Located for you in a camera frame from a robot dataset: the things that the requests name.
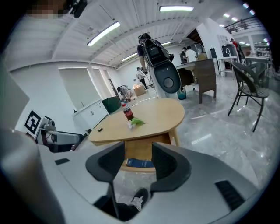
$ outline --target trash bin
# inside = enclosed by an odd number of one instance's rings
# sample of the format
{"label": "trash bin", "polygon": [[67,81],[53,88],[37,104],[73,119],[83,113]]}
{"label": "trash bin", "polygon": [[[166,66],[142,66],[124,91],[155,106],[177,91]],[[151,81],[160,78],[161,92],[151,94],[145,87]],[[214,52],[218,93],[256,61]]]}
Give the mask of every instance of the trash bin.
{"label": "trash bin", "polygon": [[179,100],[184,100],[187,98],[187,94],[186,94],[186,87],[181,87],[178,91],[177,91],[177,95]]}

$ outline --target plastic bottle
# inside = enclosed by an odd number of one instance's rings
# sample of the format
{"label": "plastic bottle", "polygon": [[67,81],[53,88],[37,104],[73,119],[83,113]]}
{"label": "plastic bottle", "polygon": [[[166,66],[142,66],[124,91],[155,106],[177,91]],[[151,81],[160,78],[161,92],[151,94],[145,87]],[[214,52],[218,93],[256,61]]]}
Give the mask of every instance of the plastic bottle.
{"label": "plastic bottle", "polygon": [[131,109],[125,103],[122,104],[122,108],[127,120],[131,121],[134,117]]}

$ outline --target cardboard box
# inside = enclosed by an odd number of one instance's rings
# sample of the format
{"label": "cardboard box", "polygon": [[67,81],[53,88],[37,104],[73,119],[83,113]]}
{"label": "cardboard box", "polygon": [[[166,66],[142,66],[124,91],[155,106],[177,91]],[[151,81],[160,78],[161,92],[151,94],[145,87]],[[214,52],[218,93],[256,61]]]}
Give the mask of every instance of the cardboard box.
{"label": "cardboard box", "polygon": [[144,86],[140,85],[139,87],[134,88],[136,96],[140,96],[146,93]]}

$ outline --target ceiling light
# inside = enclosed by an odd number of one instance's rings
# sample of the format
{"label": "ceiling light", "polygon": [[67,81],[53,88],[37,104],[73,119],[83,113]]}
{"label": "ceiling light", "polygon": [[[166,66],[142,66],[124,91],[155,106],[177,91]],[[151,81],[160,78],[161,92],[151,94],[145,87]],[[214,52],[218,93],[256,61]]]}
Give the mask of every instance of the ceiling light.
{"label": "ceiling light", "polygon": [[164,45],[167,45],[167,44],[170,44],[170,43],[171,43],[171,42],[166,42],[166,43],[163,43],[163,44],[161,44],[161,45],[164,46]]}
{"label": "ceiling light", "polygon": [[192,11],[194,7],[192,6],[160,6],[159,11],[160,12],[166,12],[166,11]]}
{"label": "ceiling light", "polygon": [[255,11],[253,9],[250,10],[251,15],[255,15]]}
{"label": "ceiling light", "polygon": [[132,54],[132,55],[130,55],[130,56],[128,56],[128,57],[122,59],[122,61],[126,61],[126,60],[128,60],[129,58],[132,58],[132,57],[134,57],[134,56],[136,56],[136,55],[137,55],[137,53]]}
{"label": "ceiling light", "polygon": [[249,8],[249,5],[247,3],[244,3],[243,6],[244,6],[245,9]]}
{"label": "ceiling light", "polygon": [[97,36],[95,36],[87,45],[89,47],[93,46],[98,40],[100,40],[102,37],[104,37],[105,35],[107,35],[109,32],[111,32],[112,30],[116,29],[117,27],[119,27],[121,24],[119,22],[115,22],[112,25],[110,25],[108,28],[106,28],[105,30],[103,30],[101,33],[99,33]]}

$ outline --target wooden table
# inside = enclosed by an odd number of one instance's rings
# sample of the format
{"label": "wooden table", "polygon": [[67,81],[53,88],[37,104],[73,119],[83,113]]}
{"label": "wooden table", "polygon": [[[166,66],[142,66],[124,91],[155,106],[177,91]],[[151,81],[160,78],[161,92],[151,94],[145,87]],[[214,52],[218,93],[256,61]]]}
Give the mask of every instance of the wooden table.
{"label": "wooden table", "polygon": [[[180,145],[176,127],[185,117],[185,110],[177,100],[151,99],[131,108],[135,117],[145,124],[129,129],[122,111],[101,121],[90,133],[89,140],[95,144],[125,141],[125,158],[152,159],[152,142]],[[134,172],[154,172],[154,168],[133,168],[125,166],[121,170]]]}

